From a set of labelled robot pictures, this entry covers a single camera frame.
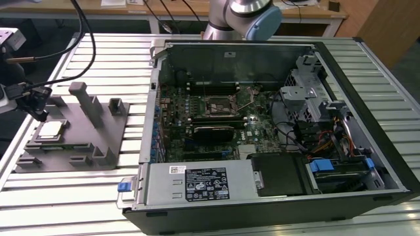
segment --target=wooden table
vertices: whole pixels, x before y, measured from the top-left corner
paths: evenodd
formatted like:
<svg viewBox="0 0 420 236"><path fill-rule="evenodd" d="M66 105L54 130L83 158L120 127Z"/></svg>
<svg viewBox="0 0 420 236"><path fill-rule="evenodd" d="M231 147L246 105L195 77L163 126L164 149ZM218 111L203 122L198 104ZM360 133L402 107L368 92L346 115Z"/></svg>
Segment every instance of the wooden table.
<svg viewBox="0 0 420 236"><path fill-rule="evenodd" d="M195 21L190 8L182 0L164 0L166 5L178 21ZM79 0L82 9L90 19L108 20L148 20L151 24L151 32L160 33L159 22L147 6L127 5L127 8L100 9L102 0ZM187 0L200 20L208 20L210 3L199 0ZM159 0L150 0L150 6L159 16L160 20L170 20L168 12ZM322 0L322 6L327 6L327 0ZM302 20L299 17L299 9L288 9L283 11L283 23L307 23L326 24L327 29L324 36L334 37L343 19L347 18L344 11L334 12L326 10L324 7L308 6L300 8ZM0 11L0 18L43 18L43 19L75 19L75 9L70 0L43 0L42 3L27 3L19 7L7 8Z"/></svg>

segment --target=power supply label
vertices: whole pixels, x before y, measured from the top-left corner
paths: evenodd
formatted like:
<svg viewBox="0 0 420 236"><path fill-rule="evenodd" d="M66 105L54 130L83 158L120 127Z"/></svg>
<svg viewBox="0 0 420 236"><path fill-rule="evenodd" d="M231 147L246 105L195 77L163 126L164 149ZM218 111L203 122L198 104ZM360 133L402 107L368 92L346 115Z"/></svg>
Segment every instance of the power supply label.
<svg viewBox="0 0 420 236"><path fill-rule="evenodd" d="M186 193L190 202L230 199L226 168L186 170Z"/></svg>

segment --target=blue latch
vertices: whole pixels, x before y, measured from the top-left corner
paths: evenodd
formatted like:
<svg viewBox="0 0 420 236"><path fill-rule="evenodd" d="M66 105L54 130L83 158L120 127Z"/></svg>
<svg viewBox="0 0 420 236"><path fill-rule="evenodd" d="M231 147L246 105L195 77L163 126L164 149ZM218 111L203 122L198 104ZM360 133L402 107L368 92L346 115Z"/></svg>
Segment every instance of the blue latch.
<svg viewBox="0 0 420 236"><path fill-rule="evenodd" d="M131 183L119 183L119 193L131 192Z"/></svg>
<svg viewBox="0 0 420 236"><path fill-rule="evenodd" d="M335 170L334 164L331 163L331 160L328 159L314 160L310 163L310 167L311 167L312 172Z"/></svg>
<svg viewBox="0 0 420 236"><path fill-rule="evenodd" d="M366 161L367 161L367 165L368 165L370 169L374 169L375 168L375 163L374 163L372 159L367 158Z"/></svg>

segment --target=motherboard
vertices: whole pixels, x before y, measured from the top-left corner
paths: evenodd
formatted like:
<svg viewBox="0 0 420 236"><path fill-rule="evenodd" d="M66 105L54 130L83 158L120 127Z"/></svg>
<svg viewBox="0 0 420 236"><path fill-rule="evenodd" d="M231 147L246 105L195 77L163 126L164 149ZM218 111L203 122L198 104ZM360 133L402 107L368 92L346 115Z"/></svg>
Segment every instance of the motherboard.
<svg viewBox="0 0 420 236"><path fill-rule="evenodd" d="M239 160L280 152L270 115L274 91L259 85L162 85L164 162Z"/></svg>

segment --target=slotted metal table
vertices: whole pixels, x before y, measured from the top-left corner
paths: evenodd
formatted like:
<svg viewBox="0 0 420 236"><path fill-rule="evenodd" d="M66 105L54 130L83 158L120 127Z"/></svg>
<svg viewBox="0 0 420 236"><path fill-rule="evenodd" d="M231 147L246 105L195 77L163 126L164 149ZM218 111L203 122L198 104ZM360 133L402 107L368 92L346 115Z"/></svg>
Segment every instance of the slotted metal table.
<svg viewBox="0 0 420 236"><path fill-rule="evenodd" d="M15 163L38 122L28 116L0 161L0 235L144 235L116 207L118 183L136 175L151 75L150 46L155 39L200 39L199 35L96 34L98 57L78 81L100 101L120 97L131 103L120 151L112 171L14 174ZM416 176L420 177L420 106L379 62L364 43L352 38L274 37L283 41L323 41ZM51 80L72 76L91 60L86 36L60 59ZM55 85L54 94L76 102L71 82ZM342 95L332 82L336 97ZM132 193L123 195L132 201ZM420 198L384 206L351 220L224 230L188 235L420 235Z"/></svg>

